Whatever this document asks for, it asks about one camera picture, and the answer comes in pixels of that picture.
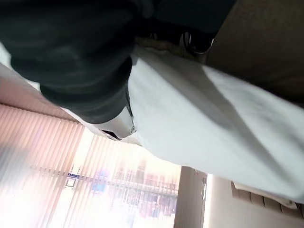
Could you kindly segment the right robot hand black cloth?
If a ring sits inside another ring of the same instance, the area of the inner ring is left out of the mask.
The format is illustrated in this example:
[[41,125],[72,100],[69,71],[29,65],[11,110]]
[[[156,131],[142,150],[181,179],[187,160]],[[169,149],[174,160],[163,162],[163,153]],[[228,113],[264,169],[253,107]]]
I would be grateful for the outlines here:
[[0,42],[12,68],[85,126],[134,133],[128,79],[135,39],[208,50],[233,0],[3,0]]

